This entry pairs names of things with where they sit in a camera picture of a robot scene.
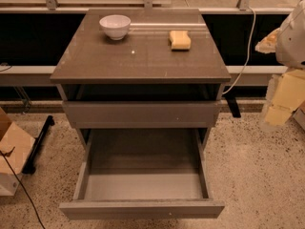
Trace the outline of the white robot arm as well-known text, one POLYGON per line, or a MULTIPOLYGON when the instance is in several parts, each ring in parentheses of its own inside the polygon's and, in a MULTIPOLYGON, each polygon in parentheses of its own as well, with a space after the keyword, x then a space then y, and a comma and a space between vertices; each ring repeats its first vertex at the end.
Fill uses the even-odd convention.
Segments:
POLYGON ((276 61, 287 67, 281 76, 269 81, 261 127, 274 131, 282 127, 305 101, 305 0, 282 22, 258 42, 261 53, 275 53, 276 61))

